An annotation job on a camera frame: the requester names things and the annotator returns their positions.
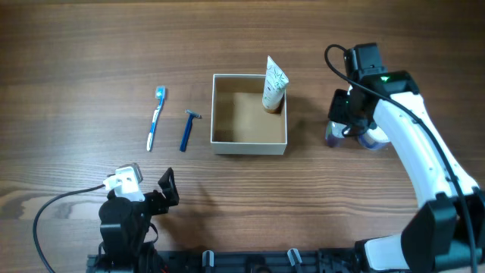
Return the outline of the clear bottle dark liquid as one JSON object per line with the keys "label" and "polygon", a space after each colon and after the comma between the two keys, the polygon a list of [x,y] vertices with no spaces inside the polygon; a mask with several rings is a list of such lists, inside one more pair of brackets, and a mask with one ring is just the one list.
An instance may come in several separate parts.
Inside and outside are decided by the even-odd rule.
{"label": "clear bottle dark liquid", "polygon": [[338,147],[345,139],[343,136],[343,129],[345,124],[340,124],[334,121],[329,121],[325,131],[325,140],[329,147]]}

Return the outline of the white lidded blue jar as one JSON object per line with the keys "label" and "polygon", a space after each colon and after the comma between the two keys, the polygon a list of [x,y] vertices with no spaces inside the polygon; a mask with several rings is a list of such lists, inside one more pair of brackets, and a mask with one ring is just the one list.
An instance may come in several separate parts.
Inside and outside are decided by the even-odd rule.
{"label": "white lidded blue jar", "polygon": [[358,142],[366,149],[378,150],[385,147],[390,140],[381,128],[376,127],[368,129],[364,134],[358,136]]}

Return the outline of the white cream tube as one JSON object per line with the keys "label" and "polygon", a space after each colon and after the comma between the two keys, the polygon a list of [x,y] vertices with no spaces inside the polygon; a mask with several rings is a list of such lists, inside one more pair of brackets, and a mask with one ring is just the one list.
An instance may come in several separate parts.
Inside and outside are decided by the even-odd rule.
{"label": "white cream tube", "polygon": [[278,111],[288,84],[288,77],[271,56],[268,56],[262,96],[262,105],[266,112],[276,113]]}

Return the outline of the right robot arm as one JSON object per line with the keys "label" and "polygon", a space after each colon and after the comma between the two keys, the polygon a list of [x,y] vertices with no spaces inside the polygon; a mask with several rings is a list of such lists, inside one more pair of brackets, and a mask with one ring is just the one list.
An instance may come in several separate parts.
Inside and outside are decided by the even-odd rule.
{"label": "right robot arm", "polygon": [[434,127],[407,71],[390,72],[376,44],[343,49],[349,88],[328,114],[329,146],[354,138],[368,149],[391,144],[412,182],[418,211],[399,234],[358,241],[355,272],[438,272],[484,263],[484,192]]}

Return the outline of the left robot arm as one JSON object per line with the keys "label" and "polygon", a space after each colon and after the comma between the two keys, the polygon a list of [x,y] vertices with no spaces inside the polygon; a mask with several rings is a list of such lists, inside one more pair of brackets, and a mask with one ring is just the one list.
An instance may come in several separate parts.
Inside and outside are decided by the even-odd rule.
{"label": "left robot arm", "polygon": [[102,242],[88,272],[168,272],[155,249],[156,240],[145,241],[155,215],[168,213],[179,204],[174,171],[168,168],[158,180],[160,190],[143,193],[142,174],[136,163],[124,165],[103,184],[107,201],[99,209]]}

